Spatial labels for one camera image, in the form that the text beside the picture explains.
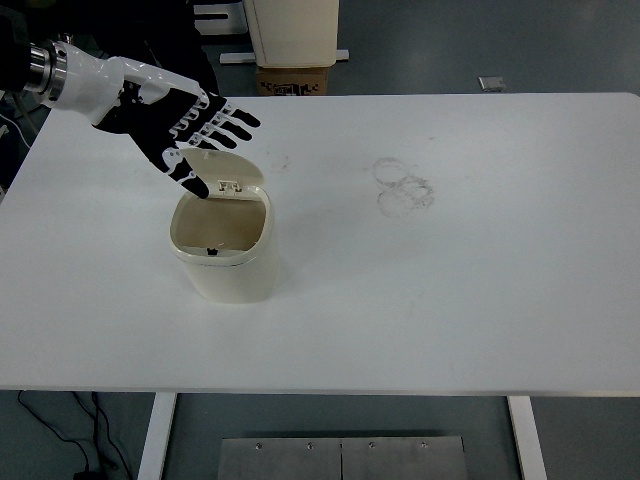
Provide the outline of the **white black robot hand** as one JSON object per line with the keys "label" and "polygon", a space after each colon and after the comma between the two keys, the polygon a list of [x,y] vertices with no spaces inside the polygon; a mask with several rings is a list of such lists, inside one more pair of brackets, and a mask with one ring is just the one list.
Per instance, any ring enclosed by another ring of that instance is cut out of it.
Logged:
{"label": "white black robot hand", "polygon": [[209,187],[180,146],[234,149],[260,126],[190,78],[125,57],[102,60],[63,42],[53,50],[66,73],[55,77],[61,92],[47,97],[48,106],[80,113],[100,131],[128,135],[151,164],[199,198],[210,196]]}

